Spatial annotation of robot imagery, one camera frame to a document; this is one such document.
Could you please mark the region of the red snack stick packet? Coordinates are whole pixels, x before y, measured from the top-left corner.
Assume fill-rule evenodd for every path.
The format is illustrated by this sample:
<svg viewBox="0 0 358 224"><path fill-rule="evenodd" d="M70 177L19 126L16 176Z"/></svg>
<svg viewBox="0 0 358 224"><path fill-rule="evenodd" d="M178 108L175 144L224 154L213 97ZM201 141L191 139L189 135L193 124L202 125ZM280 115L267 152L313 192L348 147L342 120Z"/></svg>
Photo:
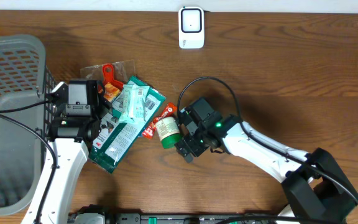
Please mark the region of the red snack stick packet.
<svg viewBox="0 0 358 224"><path fill-rule="evenodd" d="M142 136L146 139L152 139L157 130L157 122L161 119L171 116L176 110L176 105L174 105L173 103L168 103L166 107L164 107L162 113L159 116L155 117L152 122L145 128L145 130L142 132Z"/></svg>

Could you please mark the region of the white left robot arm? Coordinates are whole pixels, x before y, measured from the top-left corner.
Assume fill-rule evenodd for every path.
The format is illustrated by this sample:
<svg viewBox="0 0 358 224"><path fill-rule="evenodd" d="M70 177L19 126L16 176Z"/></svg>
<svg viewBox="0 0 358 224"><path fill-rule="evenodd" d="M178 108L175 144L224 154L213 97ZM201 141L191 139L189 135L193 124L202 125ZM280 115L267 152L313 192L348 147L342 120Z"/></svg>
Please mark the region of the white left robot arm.
<svg viewBox="0 0 358 224"><path fill-rule="evenodd" d="M44 168L22 223L67 223L79 175L101 130L97 113L71 112L89 105L58 106L48 127Z"/></svg>

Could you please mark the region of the green packaged item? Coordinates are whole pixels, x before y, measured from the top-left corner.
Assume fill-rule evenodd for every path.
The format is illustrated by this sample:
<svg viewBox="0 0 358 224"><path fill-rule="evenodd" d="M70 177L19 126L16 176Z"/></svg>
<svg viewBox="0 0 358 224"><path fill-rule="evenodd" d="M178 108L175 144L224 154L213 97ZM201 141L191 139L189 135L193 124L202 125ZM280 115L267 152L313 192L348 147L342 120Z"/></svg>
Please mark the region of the green packaged item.
<svg viewBox="0 0 358 224"><path fill-rule="evenodd" d="M112 173L126 155L135 140L152 120L165 101L165 96L154 88L149 88L145 99L145 122L140 124L120 123L123 96L112 102L112 110L106 114L101 124L103 129L93 141L89 159L108 173Z"/></svg>

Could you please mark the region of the pale green small packet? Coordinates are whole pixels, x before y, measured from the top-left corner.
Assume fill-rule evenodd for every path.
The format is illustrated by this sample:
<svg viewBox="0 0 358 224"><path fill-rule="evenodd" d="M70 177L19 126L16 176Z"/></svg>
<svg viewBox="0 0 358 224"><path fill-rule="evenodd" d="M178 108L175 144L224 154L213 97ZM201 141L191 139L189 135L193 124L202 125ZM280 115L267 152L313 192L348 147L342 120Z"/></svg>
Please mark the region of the pale green small packet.
<svg viewBox="0 0 358 224"><path fill-rule="evenodd" d="M148 91L149 86L124 85L120 123L137 124L145 122L145 101Z"/></svg>

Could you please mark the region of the white jar green lid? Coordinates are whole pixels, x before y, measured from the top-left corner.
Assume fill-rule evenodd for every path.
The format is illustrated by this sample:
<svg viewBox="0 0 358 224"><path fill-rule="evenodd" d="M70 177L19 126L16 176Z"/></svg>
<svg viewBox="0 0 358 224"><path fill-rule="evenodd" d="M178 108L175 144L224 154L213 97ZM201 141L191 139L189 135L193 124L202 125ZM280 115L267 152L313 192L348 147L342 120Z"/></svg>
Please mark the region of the white jar green lid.
<svg viewBox="0 0 358 224"><path fill-rule="evenodd" d="M166 117L156 124L157 133L164 149L170 149L181 139L180 130L174 117Z"/></svg>

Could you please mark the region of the red packaged item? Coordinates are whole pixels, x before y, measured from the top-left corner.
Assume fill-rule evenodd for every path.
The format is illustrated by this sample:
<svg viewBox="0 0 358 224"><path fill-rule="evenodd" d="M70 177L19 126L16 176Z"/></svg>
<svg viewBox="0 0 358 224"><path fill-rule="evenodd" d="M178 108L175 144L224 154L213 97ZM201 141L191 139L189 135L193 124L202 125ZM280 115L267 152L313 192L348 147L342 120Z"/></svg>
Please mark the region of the red packaged item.
<svg viewBox="0 0 358 224"><path fill-rule="evenodd" d="M126 84L132 76L136 76L134 60L104 63L80 69L81 78L101 80L104 85L110 83L117 88L120 86L118 82Z"/></svg>

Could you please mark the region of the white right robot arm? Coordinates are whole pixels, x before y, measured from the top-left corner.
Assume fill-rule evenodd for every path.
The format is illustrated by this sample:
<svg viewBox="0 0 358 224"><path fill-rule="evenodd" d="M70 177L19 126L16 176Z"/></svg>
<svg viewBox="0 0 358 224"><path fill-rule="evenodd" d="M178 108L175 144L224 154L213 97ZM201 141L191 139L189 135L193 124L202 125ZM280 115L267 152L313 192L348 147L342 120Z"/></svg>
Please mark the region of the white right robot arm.
<svg viewBox="0 0 358 224"><path fill-rule="evenodd" d="M188 130L176 143L178 153L192 161L207 149L245 159L277 180L288 204L277 215L254 219L271 223L345 223L358 207L358 193L335 158L317 148L306 152L288 147L253 129L238 116L223 119L182 111L179 124Z"/></svg>

